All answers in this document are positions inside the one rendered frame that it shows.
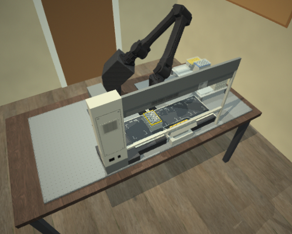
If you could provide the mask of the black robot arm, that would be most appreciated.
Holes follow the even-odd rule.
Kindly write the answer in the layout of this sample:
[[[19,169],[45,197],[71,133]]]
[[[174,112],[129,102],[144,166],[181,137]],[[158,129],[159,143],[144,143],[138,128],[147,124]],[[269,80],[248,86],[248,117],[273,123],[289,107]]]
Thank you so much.
[[[189,26],[192,20],[192,14],[187,10],[184,5],[174,4],[172,10],[169,14],[158,24],[155,29],[148,34],[142,40],[135,42],[130,51],[125,55],[120,54],[120,58],[125,65],[135,66],[135,59],[138,57],[140,59],[145,59],[150,52],[150,46],[155,40],[172,24],[174,27],[166,49],[160,58],[159,63],[153,70],[153,74],[149,75],[149,85],[155,85],[157,83],[164,82],[170,76],[173,65],[173,58],[176,53],[180,38],[184,31],[185,26]]]

